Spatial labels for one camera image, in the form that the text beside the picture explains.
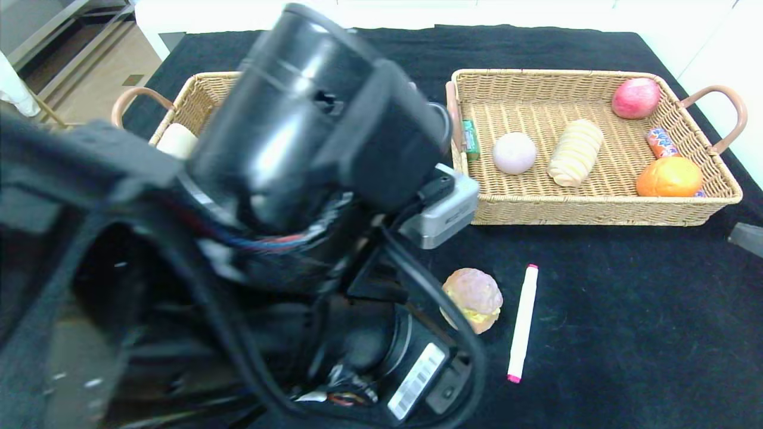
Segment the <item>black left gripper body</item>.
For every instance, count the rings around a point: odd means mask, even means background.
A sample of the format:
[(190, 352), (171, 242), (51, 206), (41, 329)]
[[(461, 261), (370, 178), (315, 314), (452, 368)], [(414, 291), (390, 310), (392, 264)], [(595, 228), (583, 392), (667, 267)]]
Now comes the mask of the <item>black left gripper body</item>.
[(411, 305), (364, 304), (364, 374), (378, 397), (373, 428), (408, 423), (452, 357), (453, 341)]

